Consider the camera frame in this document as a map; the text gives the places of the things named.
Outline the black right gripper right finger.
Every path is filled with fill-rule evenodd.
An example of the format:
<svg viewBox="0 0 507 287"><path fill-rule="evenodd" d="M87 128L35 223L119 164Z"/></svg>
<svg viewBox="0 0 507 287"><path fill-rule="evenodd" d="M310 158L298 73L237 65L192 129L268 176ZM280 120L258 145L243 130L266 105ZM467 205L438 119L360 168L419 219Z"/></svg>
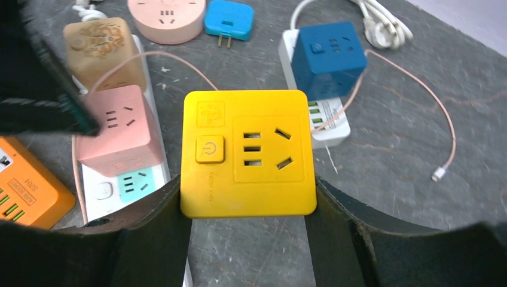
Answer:
<svg viewBox="0 0 507 287"><path fill-rule="evenodd" d="M453 230L383 213L316 178L305 217L317 286L505 286L506 223Z"/></svg>

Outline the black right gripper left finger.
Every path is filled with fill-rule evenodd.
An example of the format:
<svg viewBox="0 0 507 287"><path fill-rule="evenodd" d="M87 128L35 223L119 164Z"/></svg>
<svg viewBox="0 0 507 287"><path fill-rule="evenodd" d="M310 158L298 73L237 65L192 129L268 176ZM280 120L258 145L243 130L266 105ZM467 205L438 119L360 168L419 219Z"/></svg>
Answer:
<svg viewBox="0 0 507 287"><path fill-rule="evenodd" d="M181 286L192 221L180 179L83 227L1 222L2 286Z"/></svg>

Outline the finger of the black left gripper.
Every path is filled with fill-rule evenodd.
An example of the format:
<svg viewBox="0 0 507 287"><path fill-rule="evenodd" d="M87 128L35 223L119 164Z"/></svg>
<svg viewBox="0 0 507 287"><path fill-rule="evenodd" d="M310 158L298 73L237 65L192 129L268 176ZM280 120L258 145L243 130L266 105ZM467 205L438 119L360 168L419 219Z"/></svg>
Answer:
<svg viewBox="0 0 507 287"><path fill-rule="evenodd" d="M30 1L1 1L1 135L96 136L100 124L39 32Z"/></svg>

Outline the long white power strip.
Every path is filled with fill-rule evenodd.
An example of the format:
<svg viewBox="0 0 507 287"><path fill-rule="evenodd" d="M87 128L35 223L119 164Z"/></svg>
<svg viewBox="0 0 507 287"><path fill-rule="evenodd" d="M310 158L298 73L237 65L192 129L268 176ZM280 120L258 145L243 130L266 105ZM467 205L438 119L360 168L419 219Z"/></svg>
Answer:
<svg viewBox="0 0 507 287"><path fill-rule="evenodd" d="M161 140L163 153L162 163L146 167L144 169L123 173L113 177L103 176L93 169L81 164L76 157L76 141L73 140L73 163L81 168L81 180L76 184L81 187L81 207L87 215L87 220L93 221L113 212L121 210L161 188L170 181L169 166L163 139L161 137L160 121L158 119L157 108L151 87L148 65L146 62L146 53L139 38L134 35L134 41L139 49L139 54L128 64L140 64L136 71L142 72L146 88L142 89L143 95L152 109L156 123L158 125L158 134ZM137 84L117 84L114 88L137 85Z"/></svg>

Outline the tan dragon cube socket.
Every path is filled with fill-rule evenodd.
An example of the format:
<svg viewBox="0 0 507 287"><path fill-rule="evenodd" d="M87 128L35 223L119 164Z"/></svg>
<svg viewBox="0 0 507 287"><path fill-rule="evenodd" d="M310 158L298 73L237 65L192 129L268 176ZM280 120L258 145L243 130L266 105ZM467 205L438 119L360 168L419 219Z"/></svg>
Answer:
<svg viewBox="0 0 507 287"><path fill-rule="evenodd" d="M63 36L67 66L87 90L103 74L139 54L129 25L119 17L68 24Z"/></svg>

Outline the orange power strip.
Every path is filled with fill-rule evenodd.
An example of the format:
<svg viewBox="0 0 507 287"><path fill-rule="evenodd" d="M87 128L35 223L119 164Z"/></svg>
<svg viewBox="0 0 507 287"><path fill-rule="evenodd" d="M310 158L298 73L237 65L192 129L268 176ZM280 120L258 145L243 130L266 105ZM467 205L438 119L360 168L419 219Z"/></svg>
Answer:
<svg viewBox="0 0 507 287"><path fill-rule="evenodd" d="M53 227L75 196L15 137L1 137L1 219Z"/></svg>

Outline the pink cube socket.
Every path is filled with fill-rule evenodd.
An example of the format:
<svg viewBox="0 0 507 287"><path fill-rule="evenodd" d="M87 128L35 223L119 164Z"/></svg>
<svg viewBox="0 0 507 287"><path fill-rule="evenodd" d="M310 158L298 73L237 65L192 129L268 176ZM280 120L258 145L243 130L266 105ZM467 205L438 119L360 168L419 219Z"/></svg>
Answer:
<svg viewBox="0 0 507 287"><path fill-rule="evenodd" d="M85 104L102 129L96 137L77 137L81 164L113 177L162 163L158 125L139 86L97 91L85 98Z"/></svg>

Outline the white power strip with USB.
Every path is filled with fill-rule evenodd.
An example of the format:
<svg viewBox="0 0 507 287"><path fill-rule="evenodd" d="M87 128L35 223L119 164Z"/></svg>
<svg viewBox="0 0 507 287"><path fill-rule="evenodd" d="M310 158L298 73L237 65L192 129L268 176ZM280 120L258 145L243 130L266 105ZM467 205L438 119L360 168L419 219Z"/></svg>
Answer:
<svg viewBox="0 0 507 287"><path fill-rule="evenodd" d="M280 62L288 89L296 89L295 77L291 68L292 56L299 30L284 30L278 46ZM309 122L312 130L330 120L342 109L339 97L309 102ZM328 148L342 143L351 133L349 121L342 113L336 120L311 136L313 149Z"/></svg>

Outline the yellow cube socket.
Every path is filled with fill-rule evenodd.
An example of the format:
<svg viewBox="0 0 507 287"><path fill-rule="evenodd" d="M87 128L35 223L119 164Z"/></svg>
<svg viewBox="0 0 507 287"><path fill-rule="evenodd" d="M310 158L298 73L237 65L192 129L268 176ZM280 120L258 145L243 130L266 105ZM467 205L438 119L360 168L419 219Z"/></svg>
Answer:
<svg viewBox="0 0 507 287"><path fill-rule="evenodd" d="M180 207L189 218L309 215L317 206L299 90L187 94L181 156Z"/></svg>

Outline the pink round socket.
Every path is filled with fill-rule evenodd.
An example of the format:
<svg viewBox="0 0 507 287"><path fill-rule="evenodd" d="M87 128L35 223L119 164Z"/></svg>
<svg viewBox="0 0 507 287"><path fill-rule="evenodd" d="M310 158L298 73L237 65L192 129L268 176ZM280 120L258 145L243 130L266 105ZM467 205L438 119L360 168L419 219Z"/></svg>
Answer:
<svg viewBox="0 0 507 287"><path fill-rule="evenodd" d="M205 0L128 0L138 31L148 40L177 45L203 31Z"/></svg>

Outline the blue cube socket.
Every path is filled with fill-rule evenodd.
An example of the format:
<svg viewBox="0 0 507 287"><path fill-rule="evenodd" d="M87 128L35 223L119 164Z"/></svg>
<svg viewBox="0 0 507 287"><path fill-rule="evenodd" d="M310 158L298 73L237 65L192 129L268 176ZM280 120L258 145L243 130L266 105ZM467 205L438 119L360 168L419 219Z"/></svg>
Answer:
<svg viewBox="0 0 507 287"><path fill-rule="evenodd" d="M297 89L314 101L347 96L367 64L353 23L343 21L302 27L291 68Z"/></svg>

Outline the blue adapter plug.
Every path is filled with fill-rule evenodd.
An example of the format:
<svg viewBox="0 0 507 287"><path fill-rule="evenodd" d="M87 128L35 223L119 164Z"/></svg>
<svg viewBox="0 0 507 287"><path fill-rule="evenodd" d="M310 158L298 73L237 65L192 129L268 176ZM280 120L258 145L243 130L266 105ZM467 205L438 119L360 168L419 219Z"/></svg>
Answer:
<svg viewBox="0 0 507 287"><path fill-rule="evenodd" d="M204 31L218 37L218 46L227 40L231 47L233 39L248 41L251 38L255 12L247 4L233 1L210 1L204 17Z"/></svg>

